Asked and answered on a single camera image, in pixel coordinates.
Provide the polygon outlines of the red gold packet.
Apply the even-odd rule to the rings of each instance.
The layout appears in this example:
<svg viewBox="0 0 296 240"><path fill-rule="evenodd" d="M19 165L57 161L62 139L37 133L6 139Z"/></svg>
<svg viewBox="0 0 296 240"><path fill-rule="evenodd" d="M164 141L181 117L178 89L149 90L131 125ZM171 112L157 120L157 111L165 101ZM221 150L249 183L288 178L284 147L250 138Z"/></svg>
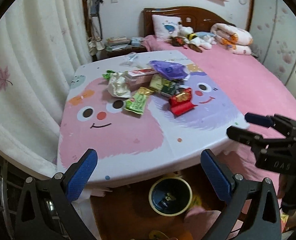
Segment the red gold packet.
<svg viewBox="0 0 296 240"><path fill-rule="evenodd" d="M192 103L192 89L185 88L183 92L169 98L170 112L180 116L194 109L197 105Z"/></svg>

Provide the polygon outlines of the green snack wrapper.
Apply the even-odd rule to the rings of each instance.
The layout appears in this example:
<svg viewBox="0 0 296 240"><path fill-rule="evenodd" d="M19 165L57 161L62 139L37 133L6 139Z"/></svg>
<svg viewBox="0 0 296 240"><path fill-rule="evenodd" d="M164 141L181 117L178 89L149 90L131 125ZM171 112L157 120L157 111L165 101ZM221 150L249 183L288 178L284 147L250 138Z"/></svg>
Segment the green snack wrapper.
<svg viewBox="0 0 296 240"><path fill-rule="evenodd" d="M140 87L131 98L125 101L124 109L138 115L143 115L148 98L153 93L154 91L149 88Z"/></svg>

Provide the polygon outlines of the yellow-rimmed blue trash bin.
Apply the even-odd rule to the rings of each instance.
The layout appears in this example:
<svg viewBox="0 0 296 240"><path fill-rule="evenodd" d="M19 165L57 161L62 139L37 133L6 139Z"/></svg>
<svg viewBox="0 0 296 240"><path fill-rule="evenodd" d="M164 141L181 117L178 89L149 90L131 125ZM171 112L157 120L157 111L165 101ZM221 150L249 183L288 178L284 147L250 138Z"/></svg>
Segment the yellow-rimmed blue trash bin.
<svg viewBox="0 0 296 240"><path fill-rule="evenodd" d="M149 204L161 216L179 216L192 203L192 189L180 177L164 177L156 181L149 190Z"/></svg>

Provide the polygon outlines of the pink bed sheet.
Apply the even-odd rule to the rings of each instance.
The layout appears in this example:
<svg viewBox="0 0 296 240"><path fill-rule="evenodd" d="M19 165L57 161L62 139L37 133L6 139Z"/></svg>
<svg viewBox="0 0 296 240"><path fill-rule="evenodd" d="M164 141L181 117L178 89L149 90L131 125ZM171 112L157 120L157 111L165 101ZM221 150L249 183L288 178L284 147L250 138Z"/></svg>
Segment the pink bed sheet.
<svg viewBox="0 0 296 240"><path fill-rule="evenodd" d="M196 53L179 47L178 50L201 68L230 97L242 114L282 115L296 120L296 99L282 82L254 57L235 55L214 45L210 50ZM271 178L277 193L279 174L255 167L255 156L248 146L233 142L223 150L219 160L234 173L241 173L250 180Z"/></svg>

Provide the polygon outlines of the white wardrobe door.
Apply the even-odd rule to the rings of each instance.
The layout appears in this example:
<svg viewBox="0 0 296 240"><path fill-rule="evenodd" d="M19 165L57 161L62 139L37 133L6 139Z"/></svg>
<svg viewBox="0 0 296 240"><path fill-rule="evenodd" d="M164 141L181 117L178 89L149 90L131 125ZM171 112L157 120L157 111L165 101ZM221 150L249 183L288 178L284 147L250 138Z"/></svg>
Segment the white wardrobe door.
<svg viewBox="0 0 296 240"><path fill-rule="evenodd" d="M283 0L249 0L250 46L296 98L296 16Z"/></svg>

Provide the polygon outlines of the green cream snack box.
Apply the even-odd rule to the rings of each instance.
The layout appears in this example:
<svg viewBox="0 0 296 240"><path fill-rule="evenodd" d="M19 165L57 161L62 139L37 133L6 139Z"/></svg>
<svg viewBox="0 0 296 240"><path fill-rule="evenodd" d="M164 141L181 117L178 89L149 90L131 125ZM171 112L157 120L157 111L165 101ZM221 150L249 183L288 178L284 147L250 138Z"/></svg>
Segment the green cream snack box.
<svg viewBox="0 0 296 240"><path fill-rule="evenodd" d="M149 88L160 95L171 98L178 93L179 83L167 80L159 74L155 74L150 81Z"/></svg>

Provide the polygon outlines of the rolled white patterned quilt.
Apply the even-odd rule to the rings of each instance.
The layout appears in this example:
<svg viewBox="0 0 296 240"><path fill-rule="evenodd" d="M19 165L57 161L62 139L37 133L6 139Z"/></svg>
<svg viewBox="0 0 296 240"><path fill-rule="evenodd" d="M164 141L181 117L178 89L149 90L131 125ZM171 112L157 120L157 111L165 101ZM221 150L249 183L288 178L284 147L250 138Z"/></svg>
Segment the rolled white patterned quilt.
<svg viewBox="0 0 296 240"><path fill-rule="evenodd" d="M236 55L251 55L250 45L252 35L243 29L226 23L214 24L210 32L215 35L216 41L226 50Z"/></svg>

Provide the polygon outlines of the purple plastic bag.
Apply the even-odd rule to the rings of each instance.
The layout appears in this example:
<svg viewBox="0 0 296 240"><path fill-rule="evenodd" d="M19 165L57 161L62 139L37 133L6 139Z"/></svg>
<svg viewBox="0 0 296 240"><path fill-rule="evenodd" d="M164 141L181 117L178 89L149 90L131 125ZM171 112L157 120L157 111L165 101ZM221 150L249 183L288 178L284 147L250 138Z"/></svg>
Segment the purple plastic bag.
<svg viewBox="0 0 296 240"><path fill-rule="evenodd" d="M180 63L152 60L149 65L168 80L184 80L190 74L187 67Z"/></svg>

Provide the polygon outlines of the cartoon monster tablecloth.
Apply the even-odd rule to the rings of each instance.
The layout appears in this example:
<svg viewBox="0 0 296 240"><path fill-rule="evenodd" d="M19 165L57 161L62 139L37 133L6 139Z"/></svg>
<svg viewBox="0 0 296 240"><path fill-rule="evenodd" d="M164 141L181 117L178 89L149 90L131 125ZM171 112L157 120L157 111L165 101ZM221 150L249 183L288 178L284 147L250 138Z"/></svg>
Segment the cartoon monster tablecloth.
<svg viewBox="0 0 296 240"><path fill-rule="evenodd" d="M149 96L143 114L124 109L112 97L103 75L131 70L122 56L80 66L74 74L60 126L57 169L64 172L89 148L98 164L89 182L119 187L196 165L202 150L220 153L230 143L226 129L248 128L243 114L221 88L177 50L141 53L138 61L169 61L187 66L192 110L181 116L169 111L166 97Z"/></svg>

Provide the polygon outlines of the plush toy pile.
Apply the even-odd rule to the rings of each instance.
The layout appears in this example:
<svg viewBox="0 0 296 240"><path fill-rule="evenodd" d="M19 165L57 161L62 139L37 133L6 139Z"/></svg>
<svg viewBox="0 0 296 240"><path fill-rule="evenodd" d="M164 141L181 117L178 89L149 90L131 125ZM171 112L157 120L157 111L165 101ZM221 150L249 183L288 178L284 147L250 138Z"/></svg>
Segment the plush toy pile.
<svg viewBox="0 0 296 240"><path fill-rule="evenodd" d="M212 33L195 33L192 27L184 27L179 22L178 31L169 37L169 43L174 47L183 47L195 52L202 53L203 50L210 50L213 45L217 44Z"/></svg>

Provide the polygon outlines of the wooden headboard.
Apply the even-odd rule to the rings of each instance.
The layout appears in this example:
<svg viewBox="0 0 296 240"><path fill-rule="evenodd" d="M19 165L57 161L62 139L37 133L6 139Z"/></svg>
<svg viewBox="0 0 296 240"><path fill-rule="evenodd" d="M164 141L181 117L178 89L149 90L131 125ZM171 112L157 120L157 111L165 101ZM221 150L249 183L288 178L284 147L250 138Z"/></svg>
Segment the wooden headboard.
<svg viewBox="0 0 296 240"><path fill-rule="evenodd" d="M144 36L154 35L153 15L180 17L184 27L192 27L194 31L209 32L216 23L225 23L235 27L233 23L226 21L214 12L198 7L170 7L170 8L144 8Z"/></svg>

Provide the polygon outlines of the pink white carton box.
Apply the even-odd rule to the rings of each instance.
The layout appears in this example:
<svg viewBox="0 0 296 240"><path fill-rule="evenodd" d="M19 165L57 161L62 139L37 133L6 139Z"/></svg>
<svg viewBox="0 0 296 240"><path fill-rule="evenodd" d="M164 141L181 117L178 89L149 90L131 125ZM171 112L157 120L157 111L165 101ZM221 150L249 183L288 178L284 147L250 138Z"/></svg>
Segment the pink white carton box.
<svg viewBox="0 0 296 240"><path fill-rule="evenodd" d="M134 91L150 83L155 74L158 72L151 68L134 69L125 72L125 79L129 89Z"/></svg>

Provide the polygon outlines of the crumpled white paper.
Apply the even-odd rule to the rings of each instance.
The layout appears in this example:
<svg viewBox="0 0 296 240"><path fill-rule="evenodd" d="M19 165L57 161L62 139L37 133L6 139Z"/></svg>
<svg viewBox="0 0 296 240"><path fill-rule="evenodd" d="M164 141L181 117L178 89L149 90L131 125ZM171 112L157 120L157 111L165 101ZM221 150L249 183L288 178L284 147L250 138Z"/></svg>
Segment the crumpled white paper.
<svg viewBox="0 0 296 240"><path fill-rule="evenodd" d="M131 91L128 87L126 77L122 72L110 74L107 90L115 98L128 99L131 97Z"/></svg>

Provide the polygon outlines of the white cartoon pillow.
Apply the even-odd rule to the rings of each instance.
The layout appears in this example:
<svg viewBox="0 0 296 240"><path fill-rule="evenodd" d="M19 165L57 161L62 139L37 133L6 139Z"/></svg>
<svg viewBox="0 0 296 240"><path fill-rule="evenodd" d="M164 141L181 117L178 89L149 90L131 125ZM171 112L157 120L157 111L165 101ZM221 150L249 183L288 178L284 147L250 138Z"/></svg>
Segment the white cartoon pillow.
<svg viewBox="0 0 296 240"><path fill-rule="evenodd" d="M155 37L159 41L168 41L178 36L181 18L176 16L152 15Z"/></svg>

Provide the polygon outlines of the clear plastic wrapper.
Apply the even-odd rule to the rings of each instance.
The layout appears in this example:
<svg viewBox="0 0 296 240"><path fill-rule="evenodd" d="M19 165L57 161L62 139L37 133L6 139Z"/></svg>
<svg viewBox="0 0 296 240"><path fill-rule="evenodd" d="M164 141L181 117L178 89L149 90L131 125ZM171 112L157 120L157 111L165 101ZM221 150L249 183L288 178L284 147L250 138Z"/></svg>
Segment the clear plastic wrapper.
<svg viewBox="0 0 296 240"><path fill-rule="evenodd" d="M143 65L139 61L139 54L135 52L131 52L127 55L122 56L123 61L121 62L121 66L128 66L128 67L136 67L139 69L143 69Z"/></svg>

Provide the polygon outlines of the green crumpled wrapper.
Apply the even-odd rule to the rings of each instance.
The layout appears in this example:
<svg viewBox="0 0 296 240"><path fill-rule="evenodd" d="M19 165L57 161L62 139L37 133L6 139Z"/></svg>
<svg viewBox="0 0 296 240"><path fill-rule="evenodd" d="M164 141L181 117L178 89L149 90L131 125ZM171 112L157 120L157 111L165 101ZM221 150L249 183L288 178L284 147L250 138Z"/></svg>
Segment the green crumpled wrapper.
<svg viewBox="0 0 296 240"><path fill-rule="evenodd" d="M114 73L115 71L113 70L106 70L105 74L102 74L102 77L106 80L109 80Z"/></svg>

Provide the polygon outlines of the blue tissue pack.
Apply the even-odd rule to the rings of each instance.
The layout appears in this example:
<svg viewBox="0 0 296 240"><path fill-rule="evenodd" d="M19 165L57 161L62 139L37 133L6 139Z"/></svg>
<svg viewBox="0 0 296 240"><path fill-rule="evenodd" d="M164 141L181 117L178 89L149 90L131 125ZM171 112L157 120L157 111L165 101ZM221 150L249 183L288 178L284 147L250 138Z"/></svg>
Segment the blue tissue pack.
<svg viewBox="0 0 296 240"><path fill-rule="evenodd" d="M139 48L142 46L145 38L143 37L132 37L131 38L131 46L134 48Z"/></svg>

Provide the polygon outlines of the dark wooden nightstand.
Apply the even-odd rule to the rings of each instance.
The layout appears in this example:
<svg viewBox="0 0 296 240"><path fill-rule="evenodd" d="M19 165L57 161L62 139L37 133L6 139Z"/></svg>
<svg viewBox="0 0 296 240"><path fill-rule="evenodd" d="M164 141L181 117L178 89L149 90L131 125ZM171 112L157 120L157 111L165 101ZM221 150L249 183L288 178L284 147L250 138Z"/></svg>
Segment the dark wooden nightstand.
<svg viewBox="0 0 296 240"><path fill-rule="evenodd" d="M95 62L102 59L124 56L132 52L144 53L144 52L147 52L147 49L144 46L140 46L140 47L128 46L124 49L115 50L115 51L104 49L104 50L98 51L94 56L92 56L92 61Z"/></svg>

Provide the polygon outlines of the stack of books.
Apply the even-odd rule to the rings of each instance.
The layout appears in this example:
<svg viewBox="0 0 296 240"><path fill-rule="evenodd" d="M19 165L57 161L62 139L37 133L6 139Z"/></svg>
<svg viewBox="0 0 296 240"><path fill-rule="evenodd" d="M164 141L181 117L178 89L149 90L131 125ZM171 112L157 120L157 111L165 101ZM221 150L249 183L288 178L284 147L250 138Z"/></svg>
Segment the stack of books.
<svg viewBox="0 0 296 240"><path fill-rule="evenodd" d="M110 37L106 40L107 51L118 51L129 47L131 40L126 37Z"/></svg>

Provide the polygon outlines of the white floral curtain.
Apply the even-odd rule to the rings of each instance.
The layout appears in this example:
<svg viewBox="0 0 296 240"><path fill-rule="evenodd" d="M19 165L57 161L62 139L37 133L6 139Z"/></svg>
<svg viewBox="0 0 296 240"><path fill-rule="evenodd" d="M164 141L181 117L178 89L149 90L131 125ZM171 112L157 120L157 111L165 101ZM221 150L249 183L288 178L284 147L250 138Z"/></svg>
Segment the white floral curtain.
<svg viewBox="0 0 296 240"><path fill-rule="evenodd" d="M76 69L91 62L81 0L16 0L0 19L0 154L38 177L57 170Z"/></svg>

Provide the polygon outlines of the hanging bags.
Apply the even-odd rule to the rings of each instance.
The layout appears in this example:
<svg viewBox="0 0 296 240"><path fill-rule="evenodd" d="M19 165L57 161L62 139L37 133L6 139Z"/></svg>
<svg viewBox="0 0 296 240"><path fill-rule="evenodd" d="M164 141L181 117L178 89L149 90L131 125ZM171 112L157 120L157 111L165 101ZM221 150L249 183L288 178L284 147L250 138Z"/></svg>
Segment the hanging bags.
<svg viewBox="0 0 296 240"><path fill-rule="evenodd" d="M102 42L102 26L99 12L102 3L103 0L88 0L88 18L91 29L88 47L91 56L96 56L97 52L105 49Z"/></svg>

